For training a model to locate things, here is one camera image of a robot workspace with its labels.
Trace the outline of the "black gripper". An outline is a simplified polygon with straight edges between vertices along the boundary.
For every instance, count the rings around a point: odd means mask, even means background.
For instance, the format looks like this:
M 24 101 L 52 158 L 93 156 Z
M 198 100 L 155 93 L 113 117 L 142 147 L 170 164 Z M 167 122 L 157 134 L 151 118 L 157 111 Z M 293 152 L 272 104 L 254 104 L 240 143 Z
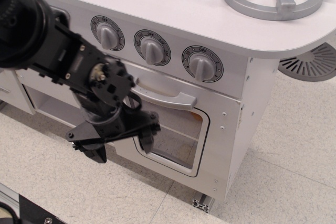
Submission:
M 85 121 L 66 133 L 66 139 L 74 143 L 91 160 L 106 163 L 105 143 L 138 137 L 145 153 L 152 152 L 154 135 L 160 131 L 159 115 L 153 111 L 127 111 L 117 109 L 107 116 L 98 116 L 81 110 Z

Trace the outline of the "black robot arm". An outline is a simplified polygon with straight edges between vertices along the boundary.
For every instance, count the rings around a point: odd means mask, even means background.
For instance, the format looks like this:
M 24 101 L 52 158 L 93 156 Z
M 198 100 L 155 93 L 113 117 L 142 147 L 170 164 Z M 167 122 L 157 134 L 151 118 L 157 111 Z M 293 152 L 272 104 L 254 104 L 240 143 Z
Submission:
M 1 67 L 33 69 L 70 88 L 85 120 L 66 138 L 94 161 L 106 162 L 106 143 L 133 136 L 152 151 L 159 116 L 142 110 L 125 65 L 73 33 L 44 0 L 1 0 Z

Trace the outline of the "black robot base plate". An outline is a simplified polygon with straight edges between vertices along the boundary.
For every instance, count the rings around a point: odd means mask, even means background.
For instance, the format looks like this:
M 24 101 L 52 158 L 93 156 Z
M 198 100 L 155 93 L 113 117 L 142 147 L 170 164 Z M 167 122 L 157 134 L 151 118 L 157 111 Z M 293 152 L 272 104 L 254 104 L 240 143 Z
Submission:
M 19 195 L 19 218 L 21 223 L 65 224 L 59 217 L 22 195 Z

